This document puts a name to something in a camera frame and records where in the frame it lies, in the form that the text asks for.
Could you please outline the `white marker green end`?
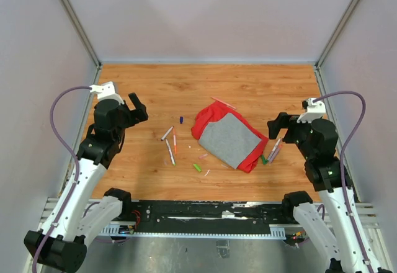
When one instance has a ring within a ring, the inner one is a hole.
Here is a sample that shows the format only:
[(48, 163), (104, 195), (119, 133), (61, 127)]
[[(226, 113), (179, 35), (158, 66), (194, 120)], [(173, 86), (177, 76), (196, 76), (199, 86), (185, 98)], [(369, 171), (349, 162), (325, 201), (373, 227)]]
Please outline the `white marker green end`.
[(172, 163), (173, 166), (176, 166), (176, 162), (175, 162), (175, 159), (174, 159), (174, 155), (173, 155), (171, 146), (170, 146), (170, 144), (169, 144), (167, 139), (165, 139), (165, 142), (166, 142), (168, 153), (170, 155), (171, 163)]

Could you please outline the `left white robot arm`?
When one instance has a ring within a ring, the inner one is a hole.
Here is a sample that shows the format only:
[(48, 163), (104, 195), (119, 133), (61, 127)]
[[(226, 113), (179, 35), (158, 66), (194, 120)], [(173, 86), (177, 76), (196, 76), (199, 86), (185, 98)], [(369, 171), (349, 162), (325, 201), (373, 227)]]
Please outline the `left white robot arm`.
[(37, 231), (29, 230), (25, 247), (32, 256), (32, 272), (39, 264), (61, 272), (77, 272), (87, 249), (112, 220), (133, 214), (131, 194), (111, 188), (90, 211), (86, 205), (97, 183), (123, 148), (126, 129), (148, 120), (146, 106), (135, 93), (128, 95), (129, 109), (117, 95), (99, 99), (94, 122), (77, 152), (72, 152), (74, 169), (50, 216)]

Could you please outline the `light green pen cap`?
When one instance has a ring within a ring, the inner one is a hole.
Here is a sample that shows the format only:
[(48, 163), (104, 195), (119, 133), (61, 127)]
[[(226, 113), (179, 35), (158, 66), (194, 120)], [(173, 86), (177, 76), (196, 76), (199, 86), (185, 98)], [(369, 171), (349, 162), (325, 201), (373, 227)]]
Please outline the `light green pen cap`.
[(193, 164), (193, 167), (198, 171), (198, 172), (202, 172), (201, 167), (198, 164)]

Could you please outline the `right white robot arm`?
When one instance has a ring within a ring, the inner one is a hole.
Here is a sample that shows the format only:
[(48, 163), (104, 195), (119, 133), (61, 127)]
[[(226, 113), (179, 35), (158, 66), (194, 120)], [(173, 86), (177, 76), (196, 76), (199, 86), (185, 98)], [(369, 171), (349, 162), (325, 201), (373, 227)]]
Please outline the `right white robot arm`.
[(284, 195), (282, 218), (303, 227), (324, 261), (325, 272), (386, 272), (365, 237), (352, 183), (335, 155), (338, 141), (335, 125), (323, 118), (300, 123), (298, 116), (281, 112), (267, 126), (270, 139), (286, 129), (282, 140), (295, 144), (305, 158), (306, 176), (330, 219), (331, 226), (327, 227), (307, 192)]

